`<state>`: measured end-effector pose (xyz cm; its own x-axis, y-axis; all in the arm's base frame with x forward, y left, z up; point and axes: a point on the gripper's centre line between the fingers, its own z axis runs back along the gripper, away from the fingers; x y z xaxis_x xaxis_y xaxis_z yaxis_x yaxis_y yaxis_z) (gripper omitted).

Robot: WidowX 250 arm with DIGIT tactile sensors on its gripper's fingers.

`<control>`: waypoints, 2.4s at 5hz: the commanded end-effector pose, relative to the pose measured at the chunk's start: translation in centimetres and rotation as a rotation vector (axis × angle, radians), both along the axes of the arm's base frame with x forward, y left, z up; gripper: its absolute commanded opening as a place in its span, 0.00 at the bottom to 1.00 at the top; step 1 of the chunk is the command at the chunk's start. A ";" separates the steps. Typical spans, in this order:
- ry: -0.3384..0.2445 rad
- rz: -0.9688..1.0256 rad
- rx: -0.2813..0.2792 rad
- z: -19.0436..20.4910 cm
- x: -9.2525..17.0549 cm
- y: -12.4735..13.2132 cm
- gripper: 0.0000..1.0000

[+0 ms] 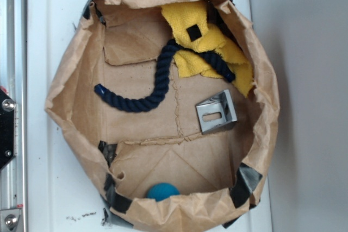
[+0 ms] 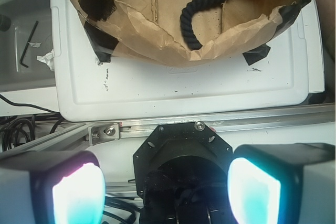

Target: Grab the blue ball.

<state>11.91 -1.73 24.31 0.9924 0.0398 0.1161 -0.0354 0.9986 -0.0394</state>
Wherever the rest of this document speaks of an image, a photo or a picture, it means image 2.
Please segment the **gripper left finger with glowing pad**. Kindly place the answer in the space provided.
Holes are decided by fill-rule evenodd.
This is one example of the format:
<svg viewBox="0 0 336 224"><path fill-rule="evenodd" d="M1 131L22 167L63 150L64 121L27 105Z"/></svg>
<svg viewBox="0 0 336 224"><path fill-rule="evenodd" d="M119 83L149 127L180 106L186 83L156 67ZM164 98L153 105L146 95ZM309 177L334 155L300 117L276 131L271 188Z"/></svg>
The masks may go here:
<svg viewBox="0 0 336 224"><path fill-rule="evenodd" d="M105 194L90 151L1 153L1 223L100 223Z"/></svg>

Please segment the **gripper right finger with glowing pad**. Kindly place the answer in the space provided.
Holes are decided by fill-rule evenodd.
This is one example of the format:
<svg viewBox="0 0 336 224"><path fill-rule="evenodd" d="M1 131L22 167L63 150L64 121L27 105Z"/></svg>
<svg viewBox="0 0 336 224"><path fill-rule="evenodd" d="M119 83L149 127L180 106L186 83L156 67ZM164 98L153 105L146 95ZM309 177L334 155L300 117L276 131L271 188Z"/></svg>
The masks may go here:
<svg viewBox="0 0 336 224"><path fill-rule="evenodd" d="M227 190L238 223L335 223L335 146L241 145Z"/></svg>

